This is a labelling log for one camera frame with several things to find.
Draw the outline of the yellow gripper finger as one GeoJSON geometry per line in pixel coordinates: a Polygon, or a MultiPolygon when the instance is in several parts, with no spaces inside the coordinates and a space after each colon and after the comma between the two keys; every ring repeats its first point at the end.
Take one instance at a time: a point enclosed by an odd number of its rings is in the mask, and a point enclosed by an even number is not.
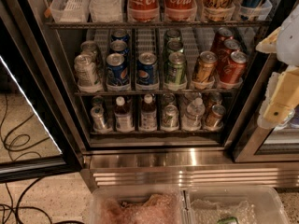
{"type": "Polygon", "coordinates": [[[299,67],[289,65],[281,74],[269,79],[263,119],[280,124],[299,105],[299,67]]]}
{"type": "Polygon", "coordinates": [[[267,38],[258,43],[255,49],[261,53],[276,53],[277,52],[277,40],[280,27],[274,30],[267,38]]]}

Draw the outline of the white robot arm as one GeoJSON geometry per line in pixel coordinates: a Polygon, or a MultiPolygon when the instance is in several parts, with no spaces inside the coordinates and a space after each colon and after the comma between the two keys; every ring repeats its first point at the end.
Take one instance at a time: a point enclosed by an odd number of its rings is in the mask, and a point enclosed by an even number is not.
{"type": "Polygon", "coordinates": [[[258,126],[272,129],[299,105],[299,6],[255,49],[288,65],[281,74],[272,73],[259,111],[258,126]]]}

